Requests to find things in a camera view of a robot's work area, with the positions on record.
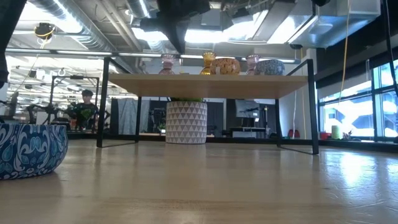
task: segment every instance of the black cable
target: black cable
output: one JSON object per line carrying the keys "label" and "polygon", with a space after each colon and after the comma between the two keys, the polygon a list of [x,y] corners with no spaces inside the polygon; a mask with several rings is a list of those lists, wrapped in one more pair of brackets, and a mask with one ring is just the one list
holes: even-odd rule
{"label": "black cable", "polygon": [[396,71],[394,68],[394,54],[392,52],[392,47],[391,47],[391,28],[390,28],[390,15],[389,15],[388,1],[383,0],[382,3],[383,3],[382,10],[383,10],[383,16],[384,16],[384,31],[386,32],[387,53],[388,53],[389,60],[390,60],[390,70],[391,70],[392,81],[394,84],[394,89],[396,91],[396,95],[398,96]]}

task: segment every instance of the floor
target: floor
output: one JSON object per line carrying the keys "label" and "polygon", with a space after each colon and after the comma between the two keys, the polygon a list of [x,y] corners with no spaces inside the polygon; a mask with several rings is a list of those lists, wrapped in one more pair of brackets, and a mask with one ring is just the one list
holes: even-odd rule
{"label": "floor", "polygon": [[54,173],[0,181],[0,223],[397,223],[398,155],[70,141]]}

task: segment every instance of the yellow cable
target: yellow cable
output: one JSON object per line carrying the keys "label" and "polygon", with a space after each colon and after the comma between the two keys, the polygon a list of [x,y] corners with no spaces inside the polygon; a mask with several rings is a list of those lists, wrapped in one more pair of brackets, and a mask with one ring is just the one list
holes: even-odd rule
{"label": "yellow cable", "polygon": [[348,49],[348,26],[349,26],[349,12],[351,11],[351,0],[348,0],[348,15],[347,15],[347,30],[346,30],[346,43],[344,47],[344,63],[343,63],[343,80],[341,81],[340,96],[338,98],[338,105],[340,105],[341,94],[344,88],[344,80],[346,78],[346,66],[347,66],[347,49]]}

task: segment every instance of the table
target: table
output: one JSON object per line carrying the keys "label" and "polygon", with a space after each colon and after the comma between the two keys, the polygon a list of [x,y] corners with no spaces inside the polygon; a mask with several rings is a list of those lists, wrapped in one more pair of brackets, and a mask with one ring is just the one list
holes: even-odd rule
{"label": "table", "polygon": [[[109,63],[124,70],[125,74],[110,73]],[[307,65],[308,76],[292,76]],[[130,74],[112,58],[104,59],[101,104],[99,108],[99,130],[97,146],[103,147],[103,123],[108,82],[112,82],[128,92],[138,96],[137,126],[139,133],[142,96],[167,96],[189,98],[273,98],[275,99],[277,146],[281,147],[282,131],[280,129],[279,98],[308,85],[310,102],[310,121],[312,133],[312,154],[318,154],[318,126],[315,103],[315,80],[313,60],[308,59],[293,69],[286,76],[272,75],[158,75]]]}

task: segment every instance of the green plant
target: green plant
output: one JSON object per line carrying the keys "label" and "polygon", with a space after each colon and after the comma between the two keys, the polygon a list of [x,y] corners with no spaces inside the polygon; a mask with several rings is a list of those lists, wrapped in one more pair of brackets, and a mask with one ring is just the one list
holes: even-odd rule
{"label": "green plant", "polygon": [[159,129],[159,130],[166,129],[166,124],[165,123],[160,123],[158,125],[157,129]]}
{"label": "green plant", "polygon": [[171,101],[203,102],[203,98],[175,98],[170,97]]}

